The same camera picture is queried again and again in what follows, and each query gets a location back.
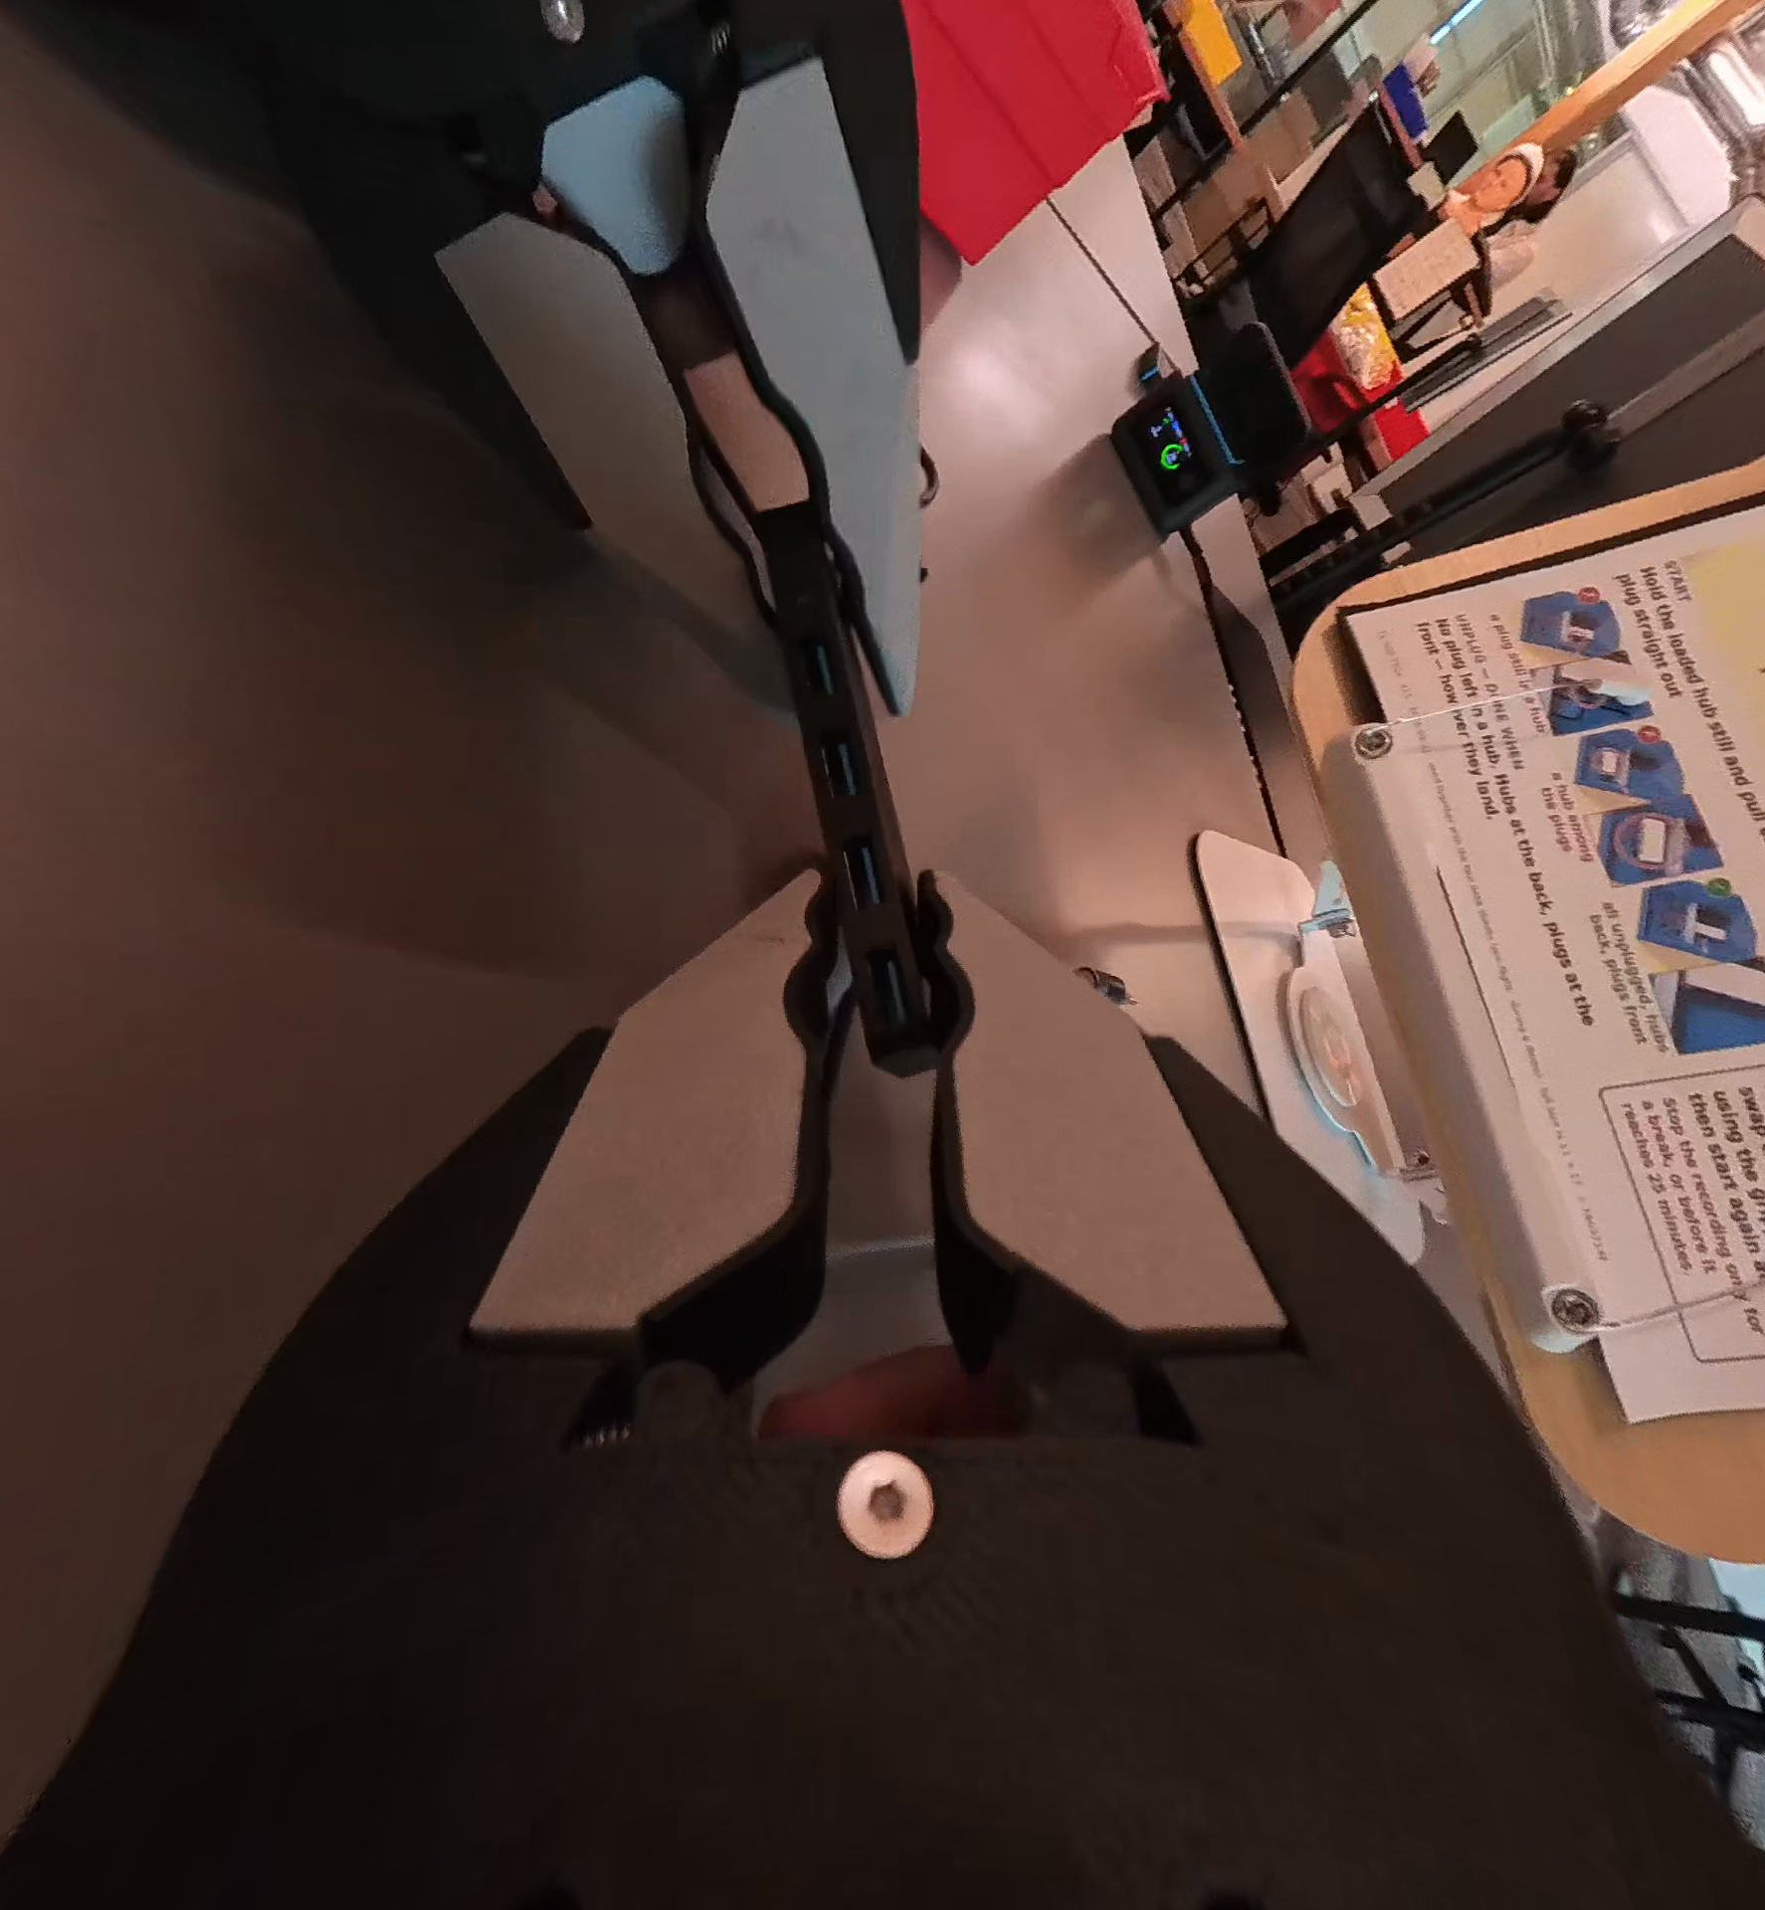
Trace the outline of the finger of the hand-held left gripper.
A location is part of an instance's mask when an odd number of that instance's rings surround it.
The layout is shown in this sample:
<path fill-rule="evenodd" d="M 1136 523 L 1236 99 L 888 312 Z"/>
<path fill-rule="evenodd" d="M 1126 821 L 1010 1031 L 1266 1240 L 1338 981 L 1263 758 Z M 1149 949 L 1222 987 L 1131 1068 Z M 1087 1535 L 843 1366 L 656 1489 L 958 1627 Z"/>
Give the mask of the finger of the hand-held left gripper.
<path fill-rule="evenodd" d="M 919 676 L 919 371 L 896 334 L 819 56 L 737 95 L 696 229 L 766 404 L 799 430 L 848 617 L 901 719 Z"/>
<path fill-rule="evenodd" d="M 703 255 L 687 118 L 656 76 L 548 126 L 451 118 L 439 268 L 593 553 L 717 660 L 776 663 L 760 527 L 798 504 L 798 444 Z"/>

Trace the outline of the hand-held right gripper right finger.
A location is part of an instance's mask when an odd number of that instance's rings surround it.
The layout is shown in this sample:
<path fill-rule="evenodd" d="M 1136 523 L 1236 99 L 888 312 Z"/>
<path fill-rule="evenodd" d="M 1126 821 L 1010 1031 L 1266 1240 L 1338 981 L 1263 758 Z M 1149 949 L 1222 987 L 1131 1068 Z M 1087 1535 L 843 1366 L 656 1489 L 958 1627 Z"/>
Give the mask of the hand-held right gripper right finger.
<path fill-rule="evenodd" d="M 949 872 L 919 902 L 949 1011 L 937 1290 L 967 1369 L 1279 1345 L 1279 1293 L 1131 1014 Z"/>

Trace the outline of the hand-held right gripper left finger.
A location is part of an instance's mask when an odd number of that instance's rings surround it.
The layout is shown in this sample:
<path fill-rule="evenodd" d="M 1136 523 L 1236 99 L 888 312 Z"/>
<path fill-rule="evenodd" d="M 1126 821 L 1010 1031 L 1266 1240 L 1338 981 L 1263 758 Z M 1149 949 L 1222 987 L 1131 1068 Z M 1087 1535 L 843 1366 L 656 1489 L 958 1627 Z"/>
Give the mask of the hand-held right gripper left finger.
<path fill-rule="evenodd" d="M 822 1299 L 833 968 L 811 871 L 620 1017 L 475 1343 L 752 1380 L 799 1336 Z"/>

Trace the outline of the black usb hub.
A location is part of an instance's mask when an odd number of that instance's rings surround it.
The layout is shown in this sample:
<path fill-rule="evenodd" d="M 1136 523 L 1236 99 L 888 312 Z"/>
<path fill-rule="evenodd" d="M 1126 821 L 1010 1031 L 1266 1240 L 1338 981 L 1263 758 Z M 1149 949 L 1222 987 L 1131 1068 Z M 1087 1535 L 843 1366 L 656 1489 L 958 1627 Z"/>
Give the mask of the black usb hub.
<path fill-rule="evenodd" d="M 868 1057 L 895 1077 L 919 1077 L 939 1064 L 960 1007 L 931 894 L 902 842 L 839 563 L 809 500 L 755 513 L 755 539 Z"/>

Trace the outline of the white stand base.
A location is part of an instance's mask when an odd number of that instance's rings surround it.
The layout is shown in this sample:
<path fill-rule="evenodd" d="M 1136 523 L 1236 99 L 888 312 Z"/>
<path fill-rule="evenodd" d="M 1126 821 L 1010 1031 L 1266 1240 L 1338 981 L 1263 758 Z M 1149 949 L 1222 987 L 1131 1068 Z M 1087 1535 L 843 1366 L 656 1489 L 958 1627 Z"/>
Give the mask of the white stand base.
<path fill-rule="evenodd" d="M 1189 858 L 1269 1126 L 1418 1266 L 1448 1199 L 1342 871 L 1219 831 Z"/>

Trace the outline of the red plastic bin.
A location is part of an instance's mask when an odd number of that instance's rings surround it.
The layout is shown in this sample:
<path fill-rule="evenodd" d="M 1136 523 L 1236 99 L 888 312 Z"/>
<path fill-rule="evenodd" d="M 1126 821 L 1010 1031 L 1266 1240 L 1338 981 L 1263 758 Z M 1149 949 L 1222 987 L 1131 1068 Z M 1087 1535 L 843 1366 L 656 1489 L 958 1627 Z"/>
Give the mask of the red plastic bin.
<path fill-rule="evenodd" d="M 902 3 L 919 211 L 978 267 L 1167 99 L 1136 3 Z"/>

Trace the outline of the small device with screen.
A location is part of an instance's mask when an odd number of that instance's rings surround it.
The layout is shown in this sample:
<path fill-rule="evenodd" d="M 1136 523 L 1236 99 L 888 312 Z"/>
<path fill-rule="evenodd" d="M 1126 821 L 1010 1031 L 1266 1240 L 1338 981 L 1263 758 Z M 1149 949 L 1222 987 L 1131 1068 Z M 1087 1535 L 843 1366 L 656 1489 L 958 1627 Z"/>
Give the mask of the small device with screen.
<path fill-rule="evenodd" d="M 1197 375 L 1162 375 L 1110 427 L 1110 444 L 1157 539 L 1242 493 L 1246 466 Z"/>

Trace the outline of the white clamp bar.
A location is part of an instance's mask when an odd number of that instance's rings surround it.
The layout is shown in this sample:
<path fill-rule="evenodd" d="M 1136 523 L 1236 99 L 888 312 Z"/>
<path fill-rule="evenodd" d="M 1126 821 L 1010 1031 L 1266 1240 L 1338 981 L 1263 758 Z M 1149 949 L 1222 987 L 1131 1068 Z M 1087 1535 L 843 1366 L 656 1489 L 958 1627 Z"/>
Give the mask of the white clamp bar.
<path fill-rule="evenodd" d="M 1342 729 L 1319 765 L 1326 836 L 1461 1253 L 1510 1343 L 1567 1356 L 1601 1306 L 1470 968 L 1437 758 L 1411 720 Z"/>

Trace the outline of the black monitor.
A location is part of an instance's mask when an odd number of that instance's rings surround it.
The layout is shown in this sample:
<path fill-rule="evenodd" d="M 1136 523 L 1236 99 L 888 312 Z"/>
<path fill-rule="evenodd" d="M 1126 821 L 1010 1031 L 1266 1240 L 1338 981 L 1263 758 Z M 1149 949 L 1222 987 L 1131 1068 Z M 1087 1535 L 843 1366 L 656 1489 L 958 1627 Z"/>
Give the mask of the black monitor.
<path fill-rule="evenodd" d="M 1372 95 L 1243 267 L 1253 315 L 1286 370 L 1421 235 L 1442 194 L 1394 102 Z"/>

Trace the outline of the grey divider panel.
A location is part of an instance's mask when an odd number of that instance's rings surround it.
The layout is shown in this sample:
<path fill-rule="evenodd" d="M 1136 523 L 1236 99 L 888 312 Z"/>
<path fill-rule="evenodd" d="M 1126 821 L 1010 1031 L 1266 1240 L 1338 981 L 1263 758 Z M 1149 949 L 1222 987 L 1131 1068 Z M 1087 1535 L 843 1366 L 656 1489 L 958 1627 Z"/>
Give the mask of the grey divider panel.
<path fill-rule="evenodd" d="M 1626 430 L 1600 466 L 1553 463 L 1421 529 L 1412 554 L 1535 531 L 1563 519 L 1633 500 L 1765 458 L 1765 350 L 1732 362 L 1729 338 L 1765 315 L 1765 198 L 1752 198 L 1684 236 L 1653 267 L 1566 324 L 1540 351 L 1494 375 L 1379 483 L 1379 507 L 1404 513 L 1480 474 L 1523 440 L 1563 423 L 1578 400 L 1620 415 L 1661 380 L 1712 358 L 1713 377 L 1660 418 Z"/>

